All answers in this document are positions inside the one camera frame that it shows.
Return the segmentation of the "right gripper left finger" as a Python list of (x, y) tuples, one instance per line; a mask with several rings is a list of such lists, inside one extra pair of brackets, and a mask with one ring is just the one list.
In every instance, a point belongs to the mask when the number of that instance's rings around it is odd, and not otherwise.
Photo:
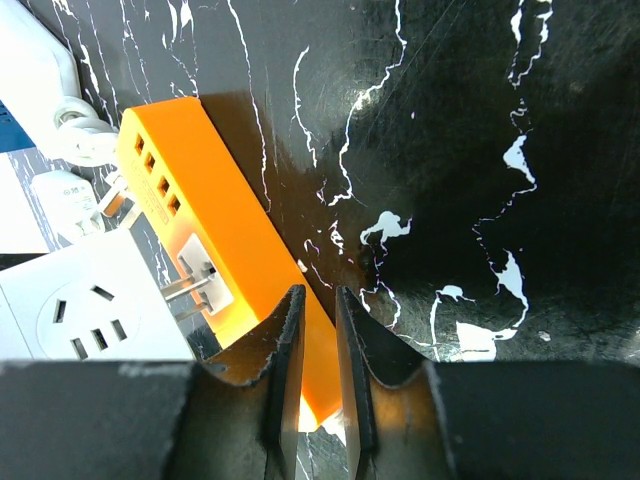
[(205, 362), (5, 361), (5, 479), (291, 479), (305, 289)]

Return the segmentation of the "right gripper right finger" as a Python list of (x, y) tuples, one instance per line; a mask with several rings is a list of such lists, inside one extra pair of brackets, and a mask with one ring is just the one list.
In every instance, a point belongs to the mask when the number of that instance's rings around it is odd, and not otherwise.
[(616, 362), (428, 360), (336, 292), (353, 479), (635, 479), (639, 371)]

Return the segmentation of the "orange power strip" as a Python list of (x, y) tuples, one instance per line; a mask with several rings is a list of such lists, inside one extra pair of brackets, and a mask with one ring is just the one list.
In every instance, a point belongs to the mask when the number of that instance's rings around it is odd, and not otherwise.
[(214, 268), (201, 301), (226, 348), (253, 329), (295, 284), (308, 283), (247, 179), (261, 138), (227, 95), (129, 107), (119, 168), (182, 274)]

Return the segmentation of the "white cube socket adapter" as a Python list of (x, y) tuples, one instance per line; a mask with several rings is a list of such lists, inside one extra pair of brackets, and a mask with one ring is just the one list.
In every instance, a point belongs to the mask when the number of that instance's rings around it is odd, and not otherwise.
[(127, 229), (48, 254), (1, 257), (4, 360), (204, 360), (220, 345), (200, 306), (170, 304), (198, 282), (165, 287)]

